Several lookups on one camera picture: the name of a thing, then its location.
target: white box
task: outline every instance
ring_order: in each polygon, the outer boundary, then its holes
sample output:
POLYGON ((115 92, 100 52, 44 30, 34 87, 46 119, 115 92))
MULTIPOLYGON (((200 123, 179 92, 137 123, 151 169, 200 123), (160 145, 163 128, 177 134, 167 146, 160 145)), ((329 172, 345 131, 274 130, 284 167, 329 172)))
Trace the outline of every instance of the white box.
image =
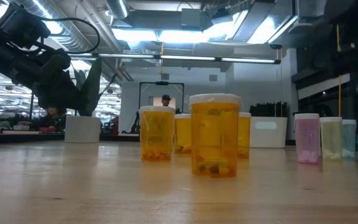
POLYGON ((285 147, 287 118, 251 117, 250 147, 285 147))
POLYGON ((68 116, 65 142, 96 143, 100 137, 100 119, 87 116, 68 116))

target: cap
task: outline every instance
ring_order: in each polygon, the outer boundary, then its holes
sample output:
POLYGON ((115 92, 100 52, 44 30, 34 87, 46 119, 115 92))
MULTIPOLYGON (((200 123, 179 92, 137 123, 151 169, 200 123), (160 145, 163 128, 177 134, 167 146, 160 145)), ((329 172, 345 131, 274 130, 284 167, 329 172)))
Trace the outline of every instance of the cap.
POLYGON ((168 94, 162 95, 163 100, 171 100, 171 97, 168 94))

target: ceiling light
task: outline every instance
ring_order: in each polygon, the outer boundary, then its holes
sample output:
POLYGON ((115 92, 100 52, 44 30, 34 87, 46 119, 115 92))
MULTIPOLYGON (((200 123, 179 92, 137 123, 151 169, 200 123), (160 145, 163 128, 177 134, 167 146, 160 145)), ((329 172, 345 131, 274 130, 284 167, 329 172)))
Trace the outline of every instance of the ceiling light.
POLYGON ((255 30, 251 38, 248 40, 248 44, 264 44, 275 33, 274 20, 268 16, 263 23, 255 30))
POLYGON ((162 31, 159 41, 176 44, 194 44, 207 42, 201 31, 165 30, 162 31))
POLYGON ((199 57, 183 55, 140 55, 140 54, 93 54, 94 57, 113 57, 113 58, 137 58, 137 59, 173 59, 173 60, 204 60, 210 62, 242 62, 242 63, 274 63, 279 64, 280 60, 258 59, 258 58, 221 58, 221 57, 199 57))
POLYGON ((233 15, 233 25, 232 28, 227 32, 226 34, 226 40, 228 39, 232 39, 234 37, 234 34, 236 34, 237 30, 240 28, 242 22, 244 21, 244 19, 246 18, 248 14, 248 10, 242 11, 242 12, 238 12, 236 14, 233 15))
POLYGON ((156 41, 157 35, 152 30, 134 30, 134 29, 112 29, 117 40, 129 42, 138 41, 156 41))
POLYGON ((153 55, 141 55, 141 54, 99 54, 100 57, 112 57, 112 58, 139 58, 139 59, 151 59, 153 55))
POLYGON ((244 63, 277 63, 277 60, 257 58, 222 58, 222 62, 244 62, 244 63))
POLYGON ((215 57, 161 55, 161 59, 208 60, 208 61, 213 61, 213 60, 215 60, 215 57))
POLYGON ((276 40, 280 35, 284 33, 296 20, 298 19, 298 16, 292 17, 281 29, 276 32, 273 37, 271 37, 267 42, 272 43, 274 40, 276 40))
POLYGON ((31 94, 28 93, 0 93, 0 96, 22 96, 22 97, 31 97, 31 94))

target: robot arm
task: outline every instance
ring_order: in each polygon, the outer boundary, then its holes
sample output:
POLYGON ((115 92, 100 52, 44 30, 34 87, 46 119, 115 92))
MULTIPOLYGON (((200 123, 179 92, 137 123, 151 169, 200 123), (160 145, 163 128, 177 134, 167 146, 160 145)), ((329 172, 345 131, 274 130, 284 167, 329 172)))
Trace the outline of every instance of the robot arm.
POLYGON ((43 44, 50 35, 41 19, 17 4, 10 4, 0 19, 0 73, 14 84, 31 89, 42 107, 56 106, 83 110, 88 104, 70 79, 67 69, 71 58, 63 49, 43 44), (25 51, 33 45, 35 51, 25 51))

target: white wall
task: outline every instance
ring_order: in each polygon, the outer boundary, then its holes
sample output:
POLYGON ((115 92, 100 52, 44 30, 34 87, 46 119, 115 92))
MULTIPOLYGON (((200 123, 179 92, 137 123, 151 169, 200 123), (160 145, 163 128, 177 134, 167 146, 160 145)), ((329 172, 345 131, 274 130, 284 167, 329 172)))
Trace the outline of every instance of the white wall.
POLYGON ((287 50, 280 65, 234 63, 226 73, 226 93, 242 98, 241 111, 257 103, 288 103, 287 139, 295 139, 292 113, 298 111, 298 97, 291 76, 296 73, 296 50, 287 50))
MULTIPOLYGON (((139 82, 160 81, 159 68, 127 68, 136 82, 122 84, 119 131, 129 131, 138 110, 139 82)), ((226 73, 218 68, 164 68, 170 74, 169 82, 185 84, 185 96, 202 93, 232 93, 242 98, 241 111, 249 111, 251 105, 286 101, 288 103, 287 139, 295 139, 292 113, 298 111, 298 97, 291 76, 296 73, 296 50, 287 50, 280 65, 235 63, 226 73), (218 75, 218 82, 209 82, 209 75, 218 75)), ((181 94, 172 86, 150 85, 141 94, 141 106, 148 104, 148 97, 169 94, 181 105, 181 94)), ((184 112, 188 112, 185 97, 184 112)))
MULTIPOLYGON (((134 78, 135 82, 123 83, 121 93, 121 112, 119 116, 119 132, 130 131, 134 122, 134 116, 139 105, 139 82, 160 81, 158 74, 159 68, 148 68, 146 70, 137 67, 128 67, 127 71, 134 78)), ((220 72, 218 68, 164 68, 164 73, 170 74, 169 82, 184 83, 184 106, 183 111, 189 112, 188 97, 191 95, 203 93, 224 93, 225 92, 225 73, 220 72), (209 75, 218 75, 217 82, 210 82, 209 75)), ((182 94, 173 86, 157 86, 151 84, 142 85, 140 95, 140 106, 148 105, 149 97, 161 97, 168 94, 177 99, 177 105, 181 106, 182 94)))

